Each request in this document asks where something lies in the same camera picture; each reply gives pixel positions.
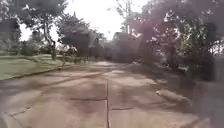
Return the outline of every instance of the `distant tree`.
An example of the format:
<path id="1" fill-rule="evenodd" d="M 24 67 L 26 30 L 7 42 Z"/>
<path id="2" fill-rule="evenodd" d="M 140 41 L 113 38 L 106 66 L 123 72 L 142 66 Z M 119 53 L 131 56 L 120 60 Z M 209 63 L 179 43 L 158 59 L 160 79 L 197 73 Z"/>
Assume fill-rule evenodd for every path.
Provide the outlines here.
<path id="1" fill-rule="evenodd" d="M 20 0 L 19 18 L 31 30 L 44 31 L 44 38 L 51 46 L 52 59 L 56 59 L 56 42 L 50 36 L 50 29 L 55 19 L 60 16 L 66 7 L 65 0 Z"/>

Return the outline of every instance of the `foliage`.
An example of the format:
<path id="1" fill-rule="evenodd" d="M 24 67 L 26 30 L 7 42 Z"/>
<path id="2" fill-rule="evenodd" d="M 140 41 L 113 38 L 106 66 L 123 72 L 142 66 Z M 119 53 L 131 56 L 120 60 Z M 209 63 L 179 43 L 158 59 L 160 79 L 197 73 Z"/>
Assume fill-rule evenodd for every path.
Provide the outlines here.
<path id="1" fill-rule="evenodd" d="M 52 59 L 56 59 L 56 42 L 50 36 L 55 19 L 66 7 L 65 0 L 20 0 L 18 16 L 32 30 L 43 29 L 45 40 L 51 46 Z"/>
<path id="2" fill-rule="evenodd" d="M 89 28 L 89 24 L 75 15 L 64 14 L 57 21 L 59 41 L 74 49 L 77 56 L 89 56 L 90 48 L 99 50 L 99 39 L 102 34 Z"/>

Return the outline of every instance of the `pavement crack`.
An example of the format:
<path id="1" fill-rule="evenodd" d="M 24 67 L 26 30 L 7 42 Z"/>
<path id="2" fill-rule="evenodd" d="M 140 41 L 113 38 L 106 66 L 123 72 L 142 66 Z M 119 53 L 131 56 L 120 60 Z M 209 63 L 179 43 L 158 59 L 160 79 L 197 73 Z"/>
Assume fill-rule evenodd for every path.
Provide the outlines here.
<path id="1" fill-rule="evenodd" d="M 25 126 L 19 121 L 19 120 L 17 120 L 16 118 L 15 118 L 15 116 L 13 116 L 13 115 L 11 115 L 11 114 L 9 114 L 9 113 L 7 113 L 7 112 L 4 112 L 4 114 L 6 115 L 6 116 L 8 116 L 8 117 L 10 117 L 10 118 L 12 118 L 21 128 L 25 128 Z"/>
<path id="2" fill-rule="evenodd" d="M 122 110 L 130 110 L 130 109 L 133 109 L 133 108 L 112 108 L 110 110 L 114 110 L 114 111 L 122 111 Z"/>
<path id="3" fill-rule="evenodd" d="M 29 106 L 25 107 L 24 110 L 13 113 L 13 114 L 9 114 L 10 116 L 18 116 L 20 114 L 24 114 L 26 113 L 28 110 L 30 110 L 34 105 L 36 105 L 36 103 L 40 100 L 40 98 L 43 96 L 43 93 L 40 94 L 40 96 L 38 96 Z"/>
<path id="4" fill-rule="evenodd" d="M 105 101 L 107 100 L 106 98 L 102 98 L 102 99 L 82 99 L 82 98 L 69 98 L 69 99 L 65 99 L 65 100 L 77 100 L 77 101 Z"/>

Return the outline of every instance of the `tree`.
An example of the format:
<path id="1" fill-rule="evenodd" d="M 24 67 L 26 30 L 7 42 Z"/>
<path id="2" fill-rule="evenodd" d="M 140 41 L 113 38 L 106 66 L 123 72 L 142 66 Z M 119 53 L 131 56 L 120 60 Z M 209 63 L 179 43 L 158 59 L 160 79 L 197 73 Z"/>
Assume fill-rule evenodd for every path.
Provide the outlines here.
<path id="1" fill-rule="evenodd" d="M 12 0 L 0 1 L 0 48 L 10 54 L 20 49 L 20 27 Z"/>
<path id="2" fill-rule="evenodd" d="M 20 0 L 18 16 L 32 30 L 43 29 L 45 40 L 51 46 L 52 59 L 56 59 L 56 42 L 50 36 L 55 19 L 66 7 L 65 0 Z"/>
<path id="3" fill-rule="evenodd" d="M 75 47 L 78 56 L 87 56 L 88 47 L 91 41 L 89 25 L 82 19 L 78 19 L 76 15 L 64 14 L 57 21 L 59 41 Z"/>

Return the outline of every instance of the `road seam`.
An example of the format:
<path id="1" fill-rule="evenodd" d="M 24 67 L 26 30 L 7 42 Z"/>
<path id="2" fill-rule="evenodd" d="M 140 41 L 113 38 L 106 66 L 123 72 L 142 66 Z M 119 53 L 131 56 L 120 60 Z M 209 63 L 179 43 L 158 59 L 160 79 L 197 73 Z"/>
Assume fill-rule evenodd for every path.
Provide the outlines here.
<path id="1" fill-rule="evenodd" d="M 107 85 L 106 85 L 106 94 L 107 94 L 107 128 L 110 128 L 110 122 L 109 122 L 109 89 L 108 89 L 108 80 L 107 80 Z"/>

